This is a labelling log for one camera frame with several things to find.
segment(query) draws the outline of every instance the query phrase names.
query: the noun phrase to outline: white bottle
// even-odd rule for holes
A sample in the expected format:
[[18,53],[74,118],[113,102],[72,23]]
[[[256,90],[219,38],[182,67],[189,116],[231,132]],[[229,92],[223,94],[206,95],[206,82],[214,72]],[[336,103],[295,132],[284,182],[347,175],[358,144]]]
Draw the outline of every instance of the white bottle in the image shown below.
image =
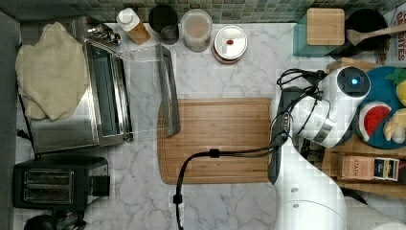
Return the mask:
[[141,45],[150,39],[149,32],[144,26],[144,23],[131,8],[122,10],[116,20],[135,43]]

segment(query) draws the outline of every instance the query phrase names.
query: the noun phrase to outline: toaster slot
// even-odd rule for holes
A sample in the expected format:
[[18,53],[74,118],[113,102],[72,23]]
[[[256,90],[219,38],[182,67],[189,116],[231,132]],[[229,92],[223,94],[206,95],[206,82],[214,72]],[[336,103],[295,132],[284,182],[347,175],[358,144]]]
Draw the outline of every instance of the toaster slot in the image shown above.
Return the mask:
[[72,203],[73,175],[72,171],[25,171],[24,200],[31,203]]

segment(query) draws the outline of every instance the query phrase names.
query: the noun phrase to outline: toaster oven handle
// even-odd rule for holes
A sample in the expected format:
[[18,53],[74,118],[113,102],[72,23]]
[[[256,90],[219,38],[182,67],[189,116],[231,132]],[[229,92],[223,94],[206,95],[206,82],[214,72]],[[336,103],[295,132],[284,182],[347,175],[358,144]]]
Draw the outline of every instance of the toaster oven handle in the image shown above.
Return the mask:
[[171,136],[180,131],[179,108],[176,94],[175,76],[173,74],[172,58],[170,50],[156,45],[159,57],[159,78],[161,82],[162,106],[167,125],[167,135]]

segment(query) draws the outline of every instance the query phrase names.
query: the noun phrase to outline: blue light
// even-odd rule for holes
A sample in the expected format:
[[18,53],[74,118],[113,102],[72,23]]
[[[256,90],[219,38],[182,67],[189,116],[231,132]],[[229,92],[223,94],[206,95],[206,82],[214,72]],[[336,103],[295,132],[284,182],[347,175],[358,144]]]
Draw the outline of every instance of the blue light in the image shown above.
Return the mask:
[[352,83],[352,84],[357,84],[357,83],[358,83],[358,79],[352,79],[352,80],[351,80],[351,83]]

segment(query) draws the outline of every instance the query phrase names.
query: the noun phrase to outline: kitchen towel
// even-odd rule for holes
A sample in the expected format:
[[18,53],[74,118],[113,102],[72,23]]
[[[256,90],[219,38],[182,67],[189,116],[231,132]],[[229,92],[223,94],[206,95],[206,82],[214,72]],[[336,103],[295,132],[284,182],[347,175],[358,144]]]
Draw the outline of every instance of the kitchen towel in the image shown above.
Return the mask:
[[82,45],[60,23],[19,50],[15,70],[25,115],[37,120],[72,116],[89,84]]

